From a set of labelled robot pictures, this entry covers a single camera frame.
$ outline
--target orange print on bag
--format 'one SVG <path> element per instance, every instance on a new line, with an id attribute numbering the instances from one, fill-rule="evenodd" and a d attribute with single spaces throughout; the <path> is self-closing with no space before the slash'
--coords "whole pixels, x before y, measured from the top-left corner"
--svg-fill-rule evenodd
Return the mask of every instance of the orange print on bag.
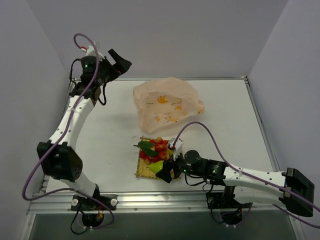
<path id="1" fill-rule="evenodd" d="M 165 104 L 165 103 L 167 103 L 168 101 L 166 100 L 166 96 L 164 95 L 164 96 L 160 96 L 160 97 L 158 98 L 158 102 L 159 102 L 160 104 Z"/>
<path id="2" fill-rule="evenodd" d="M 169 116 L 169 119 L 168 119 L 168 122 L 178 122 L 178 119 L 177 118 L 172 118 Z"/>

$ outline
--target screw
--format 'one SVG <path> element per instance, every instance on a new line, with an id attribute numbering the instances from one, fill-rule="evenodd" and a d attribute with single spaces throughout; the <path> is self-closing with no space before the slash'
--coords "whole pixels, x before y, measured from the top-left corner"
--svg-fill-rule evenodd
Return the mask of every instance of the screw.
<path id="1" fill-rule="evenodd" d="M 76 198 L 71 201 L 71 205 L 74 206 L 74 207 L 77 206 L 78 203 L 79 203 L 79 200 L 76 199 Z"/>
<path id="2" fill-rule="evenodd" d="M 212 203 L 215 199 L 211 196 L 211 197 L 208 197 L 208 203 Z"/>
<path id="3" fill-rule="evenodd" d="M 113 198 L 113 199 L 111 199 L 111 201 L 110 201 L 110 204 L 111 204 L 111 206 L 115 206 L 115 205 L 117 205 L 117 203 L 118 203 L 118 200 L 117 199 L 115 199 L 115 198 Z"/>

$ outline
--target plastic bag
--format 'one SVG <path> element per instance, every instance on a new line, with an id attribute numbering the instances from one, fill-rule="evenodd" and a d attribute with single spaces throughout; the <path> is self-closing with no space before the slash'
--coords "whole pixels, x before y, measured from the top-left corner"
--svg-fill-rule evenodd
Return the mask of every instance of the plastic bag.
<path id="1" fill-rule="evenodd" d="M 189 116 L 203 114 L 204 103 L 187 81 L 174 77 L 148 80 L 133 88 L 140 127 L 151 133 Z"/>

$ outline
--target cable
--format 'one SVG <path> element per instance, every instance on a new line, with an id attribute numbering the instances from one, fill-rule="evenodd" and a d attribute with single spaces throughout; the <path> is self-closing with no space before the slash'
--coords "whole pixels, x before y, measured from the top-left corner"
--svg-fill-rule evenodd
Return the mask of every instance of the cable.
<path id="1" fill-rule="evenodd" d="M 213 214 L 213 212 L 212 212 L 212 206 L 213 206 L 213 205 L 210 204 L 210 214 L 211 214 L 211 217 L 212 217 L 213 221 L 215 221 L 217 224 L 222 224 L 222 223 L 224 223 L 223 220 L 222 220 L 222 221 L 218 221 L 218 220 L 215 219 L 214 214 Z"/>
<path id="2" fill-rule="evenodd" d="M 190 178 L 192 178 L 192 179 L 202 179 L 201 176 L 191 176 L 191 175 L 189 175 L 189 174 L 187 174 L 187 173 L 185 173 L 185 175 L 187 175 L 188 177 L 190 177 Z"/>
<path id="3" fill-rule="evenodd" d="M 94 53 L 95 53 L 95 56 L 98 56 L 98 50 L 94 44 L 94 42 L 89 38 L 87 37 L 86 35 L 82 34 L 82 33 L 76 33 L 74 36 L 73 36 L 73 41 L 75 43 L 75 45 L 81 49 L 81 47 L 79 46 L 79 44 L 77 43 L 76 41 L 76 38 L 77 36 L 81 36 L 81 37 L 84 37 L 85 39 L 87 39 L 90 44 L 93 46 L 94 48 Z M 78 99 L 75 101 L 74 105 L 72 106 L 72 109 L 76 109 L 78 103 L 80 102 L 80 100 L 82 99 L 82 97 L 84 96 L 84 94 L 87 92 L 87 90 L 90 88 L 90 86 L 92 85 L 92 83 L 95 81 L 96 79 L 96 76 L 97 76 L 97 73 L 98 73 L 98 66 L 99 66 L 99 58 L 96 57 L 96 65 L 95 65 L 95 70 L 94 70 L 94 74 L 92 76 L 92 79 L 91 81 L 89 82 L 89 84 L 86 86 L 86 88 L 83 90 L 83 92 L 80 94 L 80 96 L 78 97 Z M 34 176 L 35 172 L 37 171 L 37 169 L 39 168 L 39 166 L 41 165 L 41 163 L 48 157 L 48 155 L 52 152 L 52 150 L 60 143 L 60 141 L 65 137 L 65 135 L 67 134 L 68 132 L 68 129 L 69 129 L 69 126 L 71 124 L 71 120 L 74 116 L 74 111 L 71 111 L 70 112 L 70 115 L 69 115 L 69 118 L 68 118 L 68 121 L 67 121 L 67 124 L 65 126 L 65 130 L 63 131 L 62 135 L 60 136 L 60 138 L 49 148 L 49 150 L 40 158 L 40 160 L 36 163 L 36 165 L 34 166 L 34 168 L 32 169 L 30 175 L 28 176 L 27 180 L 25 181 L 25 184 L 23 186 L 23 189 L 22 189 L 22 198 L 24 200 L 27 200 L 27 201 L 34 201 L 34 200 L 37 200 L 37 199 L 40 199 L 40 198 L 43 198 L 45 196 L 48 196 L 50 194 L 54 194 L 54 193 L 57 193 L 57 192 L 61 192 L 61 191 L 72 191 L 72 192 L 76 192 L 80 195 L 83 195 L 84 197 L 88 198 L 88 199 L 91 199 L 93 201 L 95 201 L 96 203 L 98 203 L 99 205 L 103 206 L 106 210 L 109 211 L 110 215 L 111 215 L 111 220 L 109 222 L 107 222 L 106 224 L 104 225 L 100 225 L 98 227 L 95 227 L 95 228 L 103 228 L 103 227 L 106 227 L 110 224 L 112 224 L 115 220 L 115 216 L 114 214 L 112 213 L 112 211 L 110 210 L 110 208 L 108 208 L 104 203 L 102 203 L 101 201 L 99 201 L 98 199 L 95 199 L 94 197 L 92 196 L 89 196 L 87 194 L 85 194 L 84 192 L 81 192 L 81 191 L 78 191 L 78 190 L 75 190 L 73 188 L 60 188 L 60 189 L 56 189 L 56 190 L 53 190 L 53 191 L 50 191 L 50 192 L 46 192 L 42 195 L 39 195 L 39 196 L 34 196 L 34 197 L 27 197 L 26 195 L 26 191 L 27 191 L 27 187 L 32 179 L 32 177 Z"/>
<path id="4" fill-rule="evenodd" d="M 71 232 L 72 232 L 73 234 L 75 234 L 75 235 L 81 235 L 81 234 L 84 234 L 84 233 L 86 233 L 86 232 L 88 231 L 88 228 L 87 228 L 87 227 L 85 227 L 85 230 L 82 231 L 82 232 L 76 232 L 76 231 L 74 231 L 74 230 L 72 229 L 72 225 L 74 224 L 74 222 L 75 222 L 75 220 L 76 220 L 76 218 L 77 218 L 77 216 L 78 216 L 78 213 L 79 213 L 79 211 L 80 211 L 80 208 L 81 208 L 81 205 L 82 205 L 83 201 L 84 201 L 84 199 L 82 199 L 82 200 L 80 201 L 79 206 L 78 206 L 78 208 L 77 208 L 77 210 L 76 210 L 75 216 L 74 216 L 74 218 L 73 218 L 73 220 L 72 220 L 72 222 L 71 222 L 71 225 L 70 225 L 70 230 L 71 230 Z"/>
<path id="5" fill-rule="evenodd" d="M 220 213 L 221 219 L 224 221 L 225 224 L 229 224 L 228 222 L 231 221 L 233 218 L 237 217 L 237 213 L 242 211 L 242 207 L 238 207 L 235 211 L 233 212 L 224 212 Z"/>
<path id="6" fill-rule="evenodd" d="M 73 68 L 74 68 L 75 62 L 80 61 L 80 60 L 81 60 L 81 58 L 76 58 L 71 64 L 70 73 L 69 73 L 69 81 L 70 81 L 70 83 L 76 84 L 76 82 L 72 80 L 72 72 L 73 72 Z"/>
<path id="7" fill-rule="evenodd" d="M 102 87 L 103 102 L 100 100 L 100 97 L 98 98 L 98 101 L 102 106 L 105 106 L 107 104 L 106 86 L 107 86 L 107 82 L 105 82 Z"/>
<path id="8" fill-rule="evenodd" d="M 71 89 L 71 87 L 72 87 L 72 85 L 71 85 L 71 83 L 73 83 L 74 81 L 70 81 L 69 82 L 69 86 L 68 86 L 68 88 L 67 88 L 67 90 L 66 90 L 66 94 L 65 94 L 65 98 L 64 98 L 64 100 L 65 100 L 65 105 L 64 105 L 64 108 L 63 108 L 63 111 L 62 111 L 62 115 L 61 115 L 61 119 L 64 117 L 64 115 L 65 115 L 65 110 L 66 110 L 66 107 L 67 107 L 67 105 L 69 104 L 68 103 L 68 95 L 69 95 L 69 91 L 70 91 L 70 89 Z"/>
<path id="9" fill-rule="evenodd" d="M 206 186 L 206 185 L 208 185 L 208 183 L 205 183 L 205 184 L 202 186 L 202 190 L 203 190 L 206 194 L 209 194 L 209 193 L 212 192 L 212 189 L 214 189 L 214 185 L 211 184 L 211 187 L 210 187 L 209 191 L 206 191 L 206 190 L 205 190 L 205 186 Z"/>
<path id="10" fill-rule="evenodd" d="M 220 148 L 218 147 L 218 144 L 217 144 L 214 136 L 213 136 L 212 133 L 210 132 L 209 128 L 208 128 L 206 125 L 204 125 L 202 122 L 192 121 L 192 122 L 189 122 L 187 125 L 185 125 L 185 126 L 180 130 L 180 132 L 178 133 L 177 137 L 175 138 L 175 141 L 173 142 L 173 145 L 176 144 L 176 142 L 177 142 L 177 140 L 180 138 L 180 135 L 182 134 L 182 132 L 183 132 L 188 126 L 190 126 L 190 125 L 192 125 L 192 124 L 199 124 L 199 125 L 201 125 L 202 127 L 205 128 L 205 130 L 206 130 L 206 131 L 208 132 L 208 134 L 210 135 L 210 137 L 211 137 L 211 139 L 212 139 L 212 141 L 213 141 L 213 144 L 214 144 L 214 146 L 215 146 L 218 154 L 219 154 L 220 157 L 222 158 L 222 160 L 223 160 L 232 170 L 234 170 L 235 172 L 239 173 L 239 170 L 238 170 L 237 168 L 235 168 L 234 166 L 232 166 L 232 165 L 225 159 L 225 157 L 223 156 L 223 154 L 222 154 L 221 151 L 220 151 Z M 272 186 L 272 187 L 275 187 L 275 188 L 281 190 L 282 192 L 287 192 L 287 193 L 291 194 L 292 196 L 298 198 L 299 200 L 301 200 L 301 201 L 303 201 L 304 203 L 308 204 L 309 206 L 313 207 L 315 210 L 317 210 L 317 211 L 320 213 L 320 207 L 316 206 L 314 203 L 308 201 L 307 199 L 305 199 L 304 197 L 300 196 L 299 194 L 297 194 L 297 193 L 295 193 L 295 192 L 293 192 L 293 191 L 291 191 L 291 190 L 288 190 L 288 189 L 286 189 L 286 188 L 283 187 L 283 186 L 279 186 L 279 185 L 274 184 L 274 183 L 272 183 L 272 182 L 266 181 L 266 180 L 264 180 L 264 179 L 262 179 L 262 178 L 260 178 L 260 177 L 254 176 L 254 175 L 252 175 L 252 174 L 250 174 L 250 173 L 247 173 L 247 172 L 245 172 L 245 171 L 242 171 L 241 173 L 242 173 L 243 175 L 246 175 L 246 176 L 250 177 L 250 178 L 253 178 L 253 179 L 255 179 L 255 180 L 258 180 L 258 181 L 260 181 L 260 182 L 263 182 L 263 183 L 265 183 L 266 185 L 270 185 L 270 186 Z M 282 209 L 282 208 L 279 207 L 278 205 L 274 205 L 274 206 L 275 206 L 276 208 L 280 209 L 282 212 L 290 215 L 290 216 L 293 217 L 294 219 L 296 219 L 296 220 L 298 220 L 298 221 L 300 221 L 300 222 L 302 222 L 302 223 L 304 223 L 304 224 L 306 224 L 306 225 L 308 225 L 308 226 L 310 226 L 310 227 L 313 227 L 313 228 L 316 228 L 316 229 L 320 229 L 320 225 L 315 225 L 315 224 L 312 224 L 312 223 L 310 223 L 310 222 L 304 221 L 304 220 L 300 219 L 299 217 L 297 217 L 297 216 L 289 213 L 288 211 Z"/>
<path id="11" fill-rule="evenodd" d="M 187 175 L 186 175 L 186 174 L 184 175 L 184 180 L 185 180 L 185 183 L 186 183 L 187 185 L 192 186 L 192 187 L 198 186 L 198 185 L 203 184 L 203 183 L 205 182 L 205 181 L 200 181 L 200 182 L 197 182 L 197 183 L 195 183 L 195 184 L 189 184 L 189 183 L 188 183 L 188 180 L 187 180 Z"/>

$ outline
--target wire connector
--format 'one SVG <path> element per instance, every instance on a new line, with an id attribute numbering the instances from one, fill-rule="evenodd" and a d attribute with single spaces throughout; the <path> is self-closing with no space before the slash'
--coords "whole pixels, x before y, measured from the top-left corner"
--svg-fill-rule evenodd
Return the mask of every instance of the wire connector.
<path id="1" fill-rule="evenodd" d="M 81 48 L 80 48 L 80 51 L 82 51 L 82 52 L 84 52 L 84 53 L 86 53 L 87 50 L 88 50 L 88 49 L 87 49 L 85 46 L 81 46 Z"/>
<path id="2" fill-rule="evenodd" d="M 242 167 L 239 167 L 238 170 L 239 170 L 239 179 L 240 179 L 240 177 L 241 177 L 242 174 L 243 174 L 243 173 L 242 173 L 243 168 L 242 168 Z"/>
<path id="3" fill-rule="evenodd" d="M 173 160 L 176 160 L 176 158 L 180 155 L 180 153 L 182 153 L 182 141 L 180 139 L 178 139 L 174 145 L 175 142 L 175 138 L 172 138 L 169 143 L 168 143 L 168 147 L 170 149 L 173 149 Z"/>

